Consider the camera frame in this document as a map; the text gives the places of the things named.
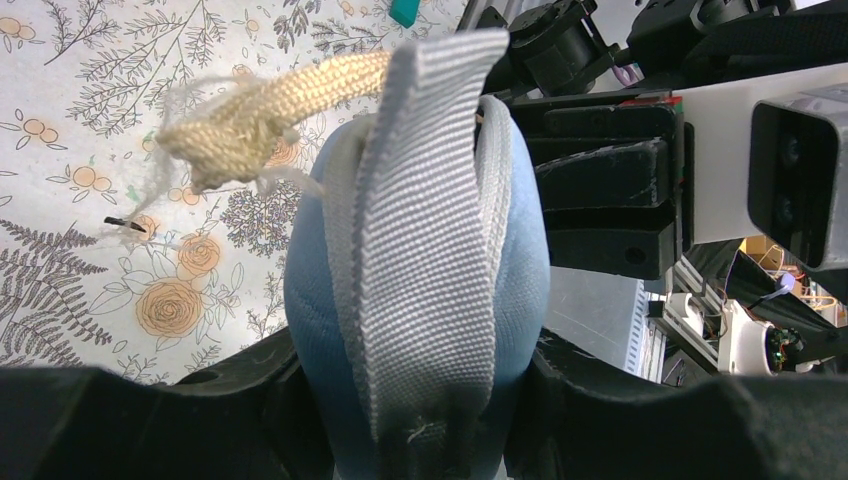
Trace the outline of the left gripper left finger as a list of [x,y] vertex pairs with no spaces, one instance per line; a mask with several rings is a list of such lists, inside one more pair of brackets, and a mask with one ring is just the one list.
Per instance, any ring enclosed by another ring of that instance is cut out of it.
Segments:
[[173,385],[94,368],[1,372],[5,479],[329,479],[288,330]]

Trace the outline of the beige umbrella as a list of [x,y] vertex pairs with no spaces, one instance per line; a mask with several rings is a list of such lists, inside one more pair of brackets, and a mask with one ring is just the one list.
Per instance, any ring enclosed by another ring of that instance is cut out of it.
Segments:
[[137,216],[167,193],[177,160],[189,166],[196,193],[233,181],[267,191],[285,179],[322,195],[323,186],[298,168],[269,166],[276,145],[297,142],[302,121],[340,102],[381,93],[391,57],[389,51],[332,57],[272,79],[247,80],[183,119],[165,118],[155,137],[157,170],[144,199],[126,217],[107,217],[105,224],[141,231]]

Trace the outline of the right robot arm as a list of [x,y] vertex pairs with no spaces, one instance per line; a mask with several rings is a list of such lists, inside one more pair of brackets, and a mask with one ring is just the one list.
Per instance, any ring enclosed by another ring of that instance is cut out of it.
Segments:
[[847,5],[646,1],[624,47],[595,1],[477,28],[510,42],[484,89],[524,134],[550,262],[661,277],[693,246],[762,234],[847,268]]

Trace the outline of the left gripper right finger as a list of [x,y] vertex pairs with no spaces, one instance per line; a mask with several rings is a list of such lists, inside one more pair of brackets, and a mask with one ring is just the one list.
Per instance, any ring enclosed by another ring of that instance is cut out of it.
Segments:
[[843,376],[653,383],[544,330],[505,448],[516,479],[843,479]]

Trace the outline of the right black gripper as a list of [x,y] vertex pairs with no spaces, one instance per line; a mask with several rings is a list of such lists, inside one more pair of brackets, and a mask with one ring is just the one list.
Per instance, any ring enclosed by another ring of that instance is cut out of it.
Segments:
[[656,280],[691,247],[694,129],[672,92],[515,101],[550,261]]

